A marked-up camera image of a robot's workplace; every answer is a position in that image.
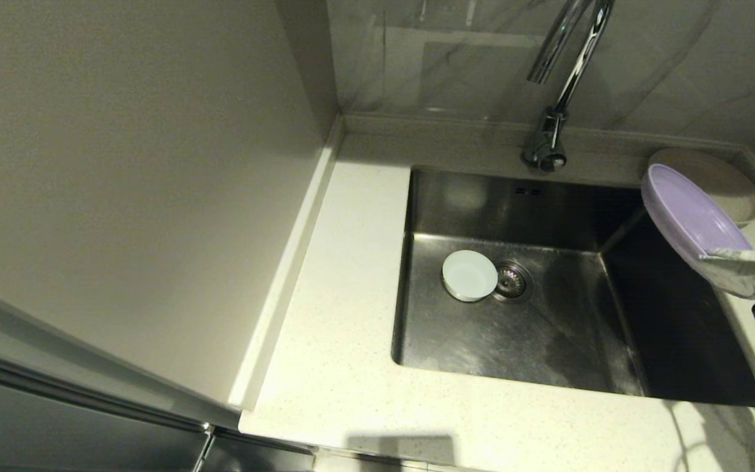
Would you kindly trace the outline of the purple plate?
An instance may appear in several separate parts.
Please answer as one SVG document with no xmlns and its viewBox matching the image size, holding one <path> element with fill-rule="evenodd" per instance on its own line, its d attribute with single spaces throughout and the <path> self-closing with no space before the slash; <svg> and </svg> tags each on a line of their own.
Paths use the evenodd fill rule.
<svg viewBox="0 0 755 472">
<path fill-rule="evenodd" d="M 641 194 L 649 217 L 669 245 L 702 274 L 707 250 L 752 250 L 742 230 L 692 180 L 668 165 L 653 164 L 642 177 Z"/>
</svg>

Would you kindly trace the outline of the beige plate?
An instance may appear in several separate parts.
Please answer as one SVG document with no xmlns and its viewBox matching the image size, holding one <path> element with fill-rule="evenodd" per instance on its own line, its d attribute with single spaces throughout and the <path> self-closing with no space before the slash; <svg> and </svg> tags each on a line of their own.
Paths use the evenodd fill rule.
<svg viewBox="0 0 755 472">
<path fill-rule="evenodd" d="M 755 185 L 746 174 L 710 153 L 668 147 L 653 153 L 648 164 L 676 170 L 695 183 L 722 210 L 744 228 L 755 220 Z"/>
</svg>

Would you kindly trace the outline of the small white bowl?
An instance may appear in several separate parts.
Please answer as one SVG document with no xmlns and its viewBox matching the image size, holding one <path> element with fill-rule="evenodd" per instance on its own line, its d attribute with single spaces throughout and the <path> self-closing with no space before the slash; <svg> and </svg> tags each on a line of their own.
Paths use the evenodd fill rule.
<svg viewBox="0 0 755 472">
<path fill-rule="evenodd" d="M 442 283 L 460 302 L 478 302 L 494 293 L 498 272 L 486 255 L 473 250 L 458 250 L 444 259 Z"/>
</svg>

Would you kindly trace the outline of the stainless steel sink basin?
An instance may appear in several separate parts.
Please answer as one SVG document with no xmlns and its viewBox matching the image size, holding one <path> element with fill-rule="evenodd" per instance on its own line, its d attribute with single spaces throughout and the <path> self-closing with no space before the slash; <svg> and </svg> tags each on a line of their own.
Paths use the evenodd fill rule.
<svg viewBox="0 0 755 472">
<path fill-rule="evenodd" d="M 513 259 L 532 298 L 453 299 L 458 250 Z M 392 358 L 400 365 L 673 401 L 755 407 L 751 349 L 634 187 L 411 173 Z"/>
</svg>

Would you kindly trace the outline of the round metal drain strainer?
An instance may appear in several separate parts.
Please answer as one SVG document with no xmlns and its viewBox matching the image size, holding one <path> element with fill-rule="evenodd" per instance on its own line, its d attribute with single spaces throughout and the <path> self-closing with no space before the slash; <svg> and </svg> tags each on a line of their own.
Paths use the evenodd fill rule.
<svg viewBox="0 0 755 472">
<path fill-rule="evenodd" d="M 492 296 L 503 303 L 522 303 L 532 298 L 535 281 L 533 275 L 518 261 L 513 259 L 498 260 L 497 284 Z"/>
</svg>

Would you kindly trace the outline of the chrome gooseneck faucet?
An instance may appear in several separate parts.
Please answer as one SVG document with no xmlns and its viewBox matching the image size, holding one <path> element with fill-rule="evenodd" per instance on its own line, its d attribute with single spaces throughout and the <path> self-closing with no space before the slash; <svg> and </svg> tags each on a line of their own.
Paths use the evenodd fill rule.
<svg viewBox="0 0 755 472">
<path fill-rule="evenodd" d="M 587 16 L 590 23 L 558 98 L 545 108 L 522 149 L 521 159 L 528 167 L 554 172 L 567 164 L 562 134 L 569 116 L 569 105 L 610 23 L 615 6 L 616 0 L 566 0 L 556 15 L 528 72 L 530 83 L 545 84 L 579 21 Z"/>
</svg>

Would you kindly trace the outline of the grey glossy cabinet door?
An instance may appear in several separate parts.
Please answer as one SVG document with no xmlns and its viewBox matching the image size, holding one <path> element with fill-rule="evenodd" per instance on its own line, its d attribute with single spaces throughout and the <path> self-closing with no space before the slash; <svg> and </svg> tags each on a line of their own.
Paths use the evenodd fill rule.
<svg viewBox="0 0 755 472">
<path fill-rule="evenodd" d="M 0 472 L 311 472 L 311 448 L 0 301 Z"/>
</svg>

